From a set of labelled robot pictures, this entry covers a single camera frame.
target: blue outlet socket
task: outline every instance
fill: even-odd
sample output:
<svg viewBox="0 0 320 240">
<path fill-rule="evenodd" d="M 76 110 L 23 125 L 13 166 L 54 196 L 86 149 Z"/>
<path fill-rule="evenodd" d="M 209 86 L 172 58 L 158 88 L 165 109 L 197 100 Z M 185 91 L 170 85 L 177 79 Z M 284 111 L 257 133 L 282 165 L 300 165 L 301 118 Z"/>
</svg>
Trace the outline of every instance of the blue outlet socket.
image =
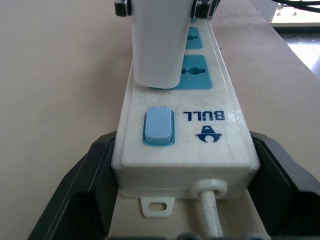
<svg viewBox="0 0 320 240">
<path fill-rule="evenodd" d="M 211 89 L 213 86 L 206 59 L 202 55 L 185 55 L 183 57 L 181 77 L 176 90 Z"/>
<path fill-rule="evenodd" d="M 201 48 L 202 48 L 202 44 L 201 44 L 198 28 L 189 27 L 185 49 L 201 49 Z"/>
</svg>

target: power cord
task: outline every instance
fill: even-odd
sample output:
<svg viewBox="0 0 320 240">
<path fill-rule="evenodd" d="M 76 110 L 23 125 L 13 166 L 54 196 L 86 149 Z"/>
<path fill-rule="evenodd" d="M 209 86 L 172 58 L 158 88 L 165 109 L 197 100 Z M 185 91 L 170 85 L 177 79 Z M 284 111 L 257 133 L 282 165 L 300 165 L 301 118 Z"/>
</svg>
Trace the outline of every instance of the power cord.
<svg viewBox="0 0 320 240">
<path fill-rule="evenodd" d="M 311 7 L 320 5 L 320 1 L 291 1 L 291 0 L 272 0 L 279 4 L 286 4 L 296 9 L 305 10 L 313 13 L 320 13 L 320 8 Z"/>
<path fill-rule="evenodd" d="M 202 215 L 208 238 L 222 238 L 224 236 L 219 220 L 215 191 L 208 190 L 199 193 Z"/>
</svg>

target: blue rocker switch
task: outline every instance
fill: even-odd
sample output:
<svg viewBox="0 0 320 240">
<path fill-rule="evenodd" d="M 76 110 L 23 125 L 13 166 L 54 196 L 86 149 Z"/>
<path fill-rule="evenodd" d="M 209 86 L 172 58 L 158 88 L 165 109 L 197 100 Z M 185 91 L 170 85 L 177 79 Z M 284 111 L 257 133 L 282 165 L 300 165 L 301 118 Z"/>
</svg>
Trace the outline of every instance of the blue rocker switch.
<svg viewBox="0 0 320 240">
<path fill-rule="evenodd" d="M 167 107 L 152 107 L 146 112 L 145 141 L 150 145 L 169 145 L 173 141 L 173 114 Z"/>
</svg>

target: table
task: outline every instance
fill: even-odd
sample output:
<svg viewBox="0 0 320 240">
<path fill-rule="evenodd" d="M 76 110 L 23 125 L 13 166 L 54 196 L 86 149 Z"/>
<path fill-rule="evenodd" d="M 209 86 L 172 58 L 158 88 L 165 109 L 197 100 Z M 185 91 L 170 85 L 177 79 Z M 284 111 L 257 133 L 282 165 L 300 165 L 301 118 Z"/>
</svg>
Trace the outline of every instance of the table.
<svg viewBox="0 0 320 240">
<path fill-rule="evenodd" d="M 249 0 L 225 0 L 212 27 L 251 131 L 278 140 L 320 180 L 320 82 Z M 117 129 L 132 61 L 131 23 L 112 0 L 0 3 L 0 234 L 26 239 L 59 182 Z M 248 194 L 220 201 L 227 236 L 264 228 Z M 168 219 L 119 196 L 110 236 L 203 234 L 196 201 Z"/>
</svg>

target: black cable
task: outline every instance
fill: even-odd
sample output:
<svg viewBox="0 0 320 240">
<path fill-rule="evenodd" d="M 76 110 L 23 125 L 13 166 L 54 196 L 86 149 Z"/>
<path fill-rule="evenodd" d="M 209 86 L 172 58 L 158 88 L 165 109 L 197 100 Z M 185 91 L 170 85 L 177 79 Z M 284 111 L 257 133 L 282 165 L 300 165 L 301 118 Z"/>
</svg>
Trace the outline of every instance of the black cable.
<svg viewBox="0 0 320 240">
<path fill-rule="evenodd" d="M 279 3 L 279 4 L 286 4 L 288 6 L 296 8 L 296 9 L 305 10 L 305 11 L 313 12 L 313 13 L 320 13 L 320 8 L 311 7 L 306 4 L 301 4 L 301 3 L 303 3 L 301 1 L 290 1 L 290 0 L 272 0 L 272 1 Z"/>
<path fill-rule="evenodd" d="M 300 6 L 314 6 L 320 5 L 320 1 L 291 1 L 291 0 L 282 0 L 282 2 L 286 2 L 285 4 L 296 4 Z"/>
</svg>

